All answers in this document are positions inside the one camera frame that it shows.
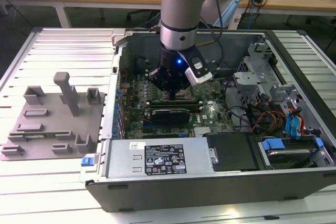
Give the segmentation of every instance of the blue cable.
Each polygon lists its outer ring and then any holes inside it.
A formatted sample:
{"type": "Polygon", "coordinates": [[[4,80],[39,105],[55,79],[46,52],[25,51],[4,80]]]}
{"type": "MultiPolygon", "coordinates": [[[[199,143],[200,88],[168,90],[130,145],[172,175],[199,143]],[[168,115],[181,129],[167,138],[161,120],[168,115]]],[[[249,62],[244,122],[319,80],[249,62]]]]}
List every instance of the blue cable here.
{"type": "Polygon", "coordinates": [[[252,0],[252,10],[251,10],[251,16],[250,16],[250,21],[249,21],[249,23],[248,23],[248,27],[247,27],[247,29],[248,29],[248,30],[250,30],[250,29],[251,29],[251,25],[252,25],[252,18],[253,18],[253,15],[254,15],[254,13],[253,13],[253,10],[254,10],[254,0],[252,0]]]}

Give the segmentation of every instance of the black plastic cover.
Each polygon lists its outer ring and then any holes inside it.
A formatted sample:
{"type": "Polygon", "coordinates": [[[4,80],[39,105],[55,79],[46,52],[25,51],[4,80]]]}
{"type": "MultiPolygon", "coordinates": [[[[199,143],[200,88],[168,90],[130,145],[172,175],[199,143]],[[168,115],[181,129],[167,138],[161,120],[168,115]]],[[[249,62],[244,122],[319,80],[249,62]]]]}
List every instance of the black plastic cover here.
{"type": "Polygon", "coordinates": [[[207,134],[208,146],[215,149],[218,158],[214,171],[265,170],[255,137],[253,133],[207,134]]]}

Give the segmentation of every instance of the table leg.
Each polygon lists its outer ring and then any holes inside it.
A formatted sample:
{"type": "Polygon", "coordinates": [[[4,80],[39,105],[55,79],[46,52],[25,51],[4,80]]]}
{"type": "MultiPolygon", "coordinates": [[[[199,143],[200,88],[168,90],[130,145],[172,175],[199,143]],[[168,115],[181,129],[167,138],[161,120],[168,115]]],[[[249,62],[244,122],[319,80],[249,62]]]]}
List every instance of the table leg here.
{"type": "Polygon", "coordinates": [[[6,6],[4,4],[0,4],[0,15],[1,16],[7,16],[8,11],[6,9],[6,6]]]}
{"type": "Polygon", "coordinates": [[[284,25],[288,25],[288,23],[290,22],[290,19],[292,18],[293,15],[287,15],[286,19],[283,21],[284,25]]]}
{"type": "Polygon", "coordinates": [[[62,28],[70,28],[71,22],[63,6],[55,6],[59,22],[62,28]]]}
{"type": "Polygon", "coordinates": [[[105,19],[105,11],[104,8],[99,8],[100,18],[105,19]]]}

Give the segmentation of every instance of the sticker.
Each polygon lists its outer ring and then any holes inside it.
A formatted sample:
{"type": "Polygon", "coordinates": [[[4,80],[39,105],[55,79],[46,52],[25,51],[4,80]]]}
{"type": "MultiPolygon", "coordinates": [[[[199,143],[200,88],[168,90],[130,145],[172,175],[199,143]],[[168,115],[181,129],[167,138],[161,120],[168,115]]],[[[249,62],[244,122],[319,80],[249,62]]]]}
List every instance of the sticker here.
{"type": "Polygon", "coordinates": [[[145,146],[144,149],[147,175],[187,173],[182,144],[145,146]]]}
{"type": "Polygon", "coordinates": [[[146,142],[131,142],[130,150],[143,150],[145,149],[146,142]]]}

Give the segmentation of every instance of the gray fixture post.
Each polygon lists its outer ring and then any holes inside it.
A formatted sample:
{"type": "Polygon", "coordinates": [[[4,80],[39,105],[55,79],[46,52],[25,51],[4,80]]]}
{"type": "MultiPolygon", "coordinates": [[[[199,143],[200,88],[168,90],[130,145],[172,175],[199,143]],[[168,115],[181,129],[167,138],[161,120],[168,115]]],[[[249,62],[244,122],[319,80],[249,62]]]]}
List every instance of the gray fixture post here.
{"type": "Polygon", "coordinates": [[[69,106],[72,116],[78,116],[78,104],[72,93],[69,84],[70,75],[68,72],[57,72],[54,76],[54,83],[59,85],[69,106]]]}
{"type": "Polygon", "coordinates": [[[41,105],[39,97],[45,97],[42,88],[40,86],[30,86],[27,88],[23,97],[26,99],[29,105],[41,105]]]}

